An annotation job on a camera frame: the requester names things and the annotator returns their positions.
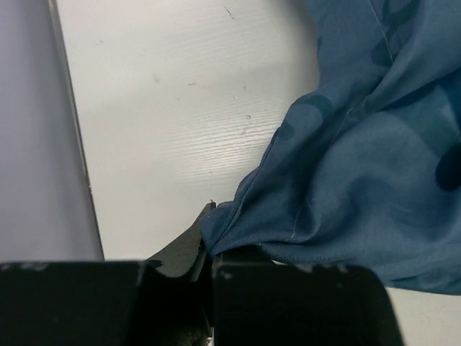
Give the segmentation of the blue cartoon pillowcase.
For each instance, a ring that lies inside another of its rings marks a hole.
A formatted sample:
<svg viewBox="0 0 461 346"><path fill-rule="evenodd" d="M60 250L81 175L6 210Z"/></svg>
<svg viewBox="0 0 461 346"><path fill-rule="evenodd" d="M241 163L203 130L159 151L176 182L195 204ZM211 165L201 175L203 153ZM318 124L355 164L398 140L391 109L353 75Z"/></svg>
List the blue cartoon pillowcase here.
<svg viewBox="0 0 461 346"><path fill-rule="evenodd" d="M208 252L361 265L384 284L460 293L460 3L307 1L319 83L287 111Z"/></svg>

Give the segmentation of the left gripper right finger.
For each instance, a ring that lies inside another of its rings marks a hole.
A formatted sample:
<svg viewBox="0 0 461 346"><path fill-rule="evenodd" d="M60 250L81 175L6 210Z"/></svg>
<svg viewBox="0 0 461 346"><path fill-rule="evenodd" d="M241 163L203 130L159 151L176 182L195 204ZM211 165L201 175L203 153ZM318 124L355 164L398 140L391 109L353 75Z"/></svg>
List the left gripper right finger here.
<svg viewBox="0 0 461 346"><path fill-rule="evenodd" d="M403 345L392 303L364 267L281 265L254 248L212 262L215 345Z"/></svg>

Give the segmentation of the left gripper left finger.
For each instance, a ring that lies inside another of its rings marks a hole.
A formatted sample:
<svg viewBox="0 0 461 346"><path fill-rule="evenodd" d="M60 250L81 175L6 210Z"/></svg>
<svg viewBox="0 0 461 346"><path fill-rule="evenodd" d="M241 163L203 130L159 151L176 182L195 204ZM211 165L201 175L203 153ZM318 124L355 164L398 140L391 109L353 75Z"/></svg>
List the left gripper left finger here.
<svg viewBox="0 0 461 346"><path fill-rule="evenodd" d="M4 262L3 345L208 345L210 263L194 222L145 260Z"/></svg>

